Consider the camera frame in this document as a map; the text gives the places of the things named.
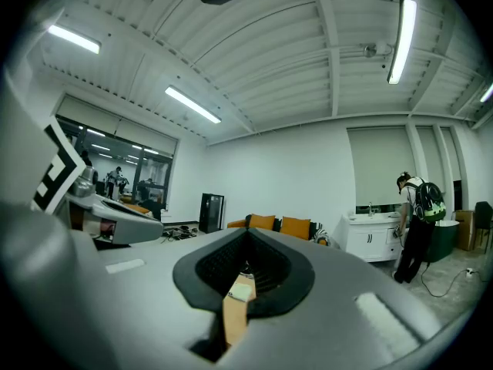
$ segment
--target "ceiling light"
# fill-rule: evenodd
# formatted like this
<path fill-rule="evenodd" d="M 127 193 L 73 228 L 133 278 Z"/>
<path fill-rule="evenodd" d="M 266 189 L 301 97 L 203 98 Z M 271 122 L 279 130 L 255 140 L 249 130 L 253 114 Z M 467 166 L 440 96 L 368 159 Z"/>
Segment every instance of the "ceiling light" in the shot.
<path fill-rule="evenodd" d="M 100 148 L 101 150 L 109 151 L 109 148 L 106 148 L 105 146 L 100 146 L 100 145 L 95 145 L 91 144 L 92 146 L 95 146 L 96 148 Z"/>
<path fill-rule="evenodd" d="M 188 97 L 182 95 L 180 92 L 178 92 L 173 87 L 170 86 L 166 90 L 166 94 L 173 97 L 174 99 L 178 100 L 179 102 L 185 104 L 185 106 L 193 109 L 193 111 L 195 111 L 196 113 L 199 113 L 201 116 L 203 116 L 204 118 L 207 118 L 209 121 L 211 121 L 213 123 L 221 122 L 221 119 L 219 119 L 217 116 L 214 116 L 209 111 L 207 111 L 203 107 L 199 106 L 194 101 L 190 100 Z"/>
<path fill-rule="evenodd" d="M 95 54 L 99 53 L 99 44 L 93 41 L 89 41 L 88 39 L 85 39 L 84 37 L 75 34 L 74 32 L 70 32 L 67 29 L 61 28 L 60 26 L 57 25 L 50 26 L 48 29 L 48 33 L 56 35 L 61 39 L 73 42 L 74 44 L 77 44 L 78 46 L 81 46 L 85 49 L 88 49 L 89 51 L 94 52 Z"/>
<path fill-rule="evenodd" d="M 411 47 L 418 5 L 412 0 L 400 0 L 400 7 L 397 45 L 394 52 L 394 58 L 392 59 L 391 71 L 388 73 L 387 77 L 387 81 L 391 85 L 398 84 L 401 79 L 402 71 L 406 64 L 407 54 Z"/>
<path fill-rule="evenodd" d="M 96 134 L 97 136 L 106 137 L 104 134 L 102 134 L 100 132 L 96 132 L 95 130 L 92 130 L 92 129 L 87 129 L 87 131 L 92 133 L 92 134 Z"/>
<path fill-rule="evenodd" d="M 484 103 L 486 100 L 488 100 L 493 93 L 493 83 L 490 85 L 488 90 L 485 92 L 485 94 L 479 99 L 481 103 Z"/>

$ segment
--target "person wearing backpack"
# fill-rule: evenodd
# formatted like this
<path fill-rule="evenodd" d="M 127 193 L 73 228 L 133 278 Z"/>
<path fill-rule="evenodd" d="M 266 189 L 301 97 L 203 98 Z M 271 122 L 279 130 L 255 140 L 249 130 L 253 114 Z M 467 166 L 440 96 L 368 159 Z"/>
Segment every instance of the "person wearing backpack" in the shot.
<path fill-rule="evenodd" d="M 406 229 L 407 212 L 412 207 L 411 223 L 397 270 L 392 273 L 399 284 L 410 283 L 419 271 L 431 243 L 434 223 L 445 217 L 445 205 L 440 189 L 420 177 L 404 171 L 397 179 L 402 198 L 400 232 Z"/>

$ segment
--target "white ceiling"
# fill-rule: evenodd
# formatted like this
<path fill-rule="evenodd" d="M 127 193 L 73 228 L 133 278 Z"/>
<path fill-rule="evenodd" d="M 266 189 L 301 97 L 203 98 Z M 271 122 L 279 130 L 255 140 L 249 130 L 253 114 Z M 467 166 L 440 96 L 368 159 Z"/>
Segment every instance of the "white ceiling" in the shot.
<path fill-rule="evenodd" d="M 68 0 L 59 24 L 102 43 L 94 55 L 52 35 L 44 71 L 107 92 L 215 143 L 354 114 L 439 114 L 478 120 L 491 67 L 447 0 L 416 0 L 401 81 L 387 84 L 398 0 Z M 384 50 L 363 56 L 364 46 Z M 223 121 L 168 97 L 174 85 Z"/>

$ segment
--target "backpack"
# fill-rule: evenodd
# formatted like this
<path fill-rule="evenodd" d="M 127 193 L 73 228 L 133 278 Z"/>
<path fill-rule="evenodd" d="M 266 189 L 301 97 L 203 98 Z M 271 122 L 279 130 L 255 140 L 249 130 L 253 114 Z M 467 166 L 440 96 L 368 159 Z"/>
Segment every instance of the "backpack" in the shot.
<path fill-rule="evenodd" d="M 420 186 L 410 182 L 404 185 L 416 190 L 416 203 L 413 206 L 416 216 L 429 224 L 444 219 L 447 208 L 440 188 L 432 182 L 424 182 L 421 178 L 420 180 L 422 181 Z"/>

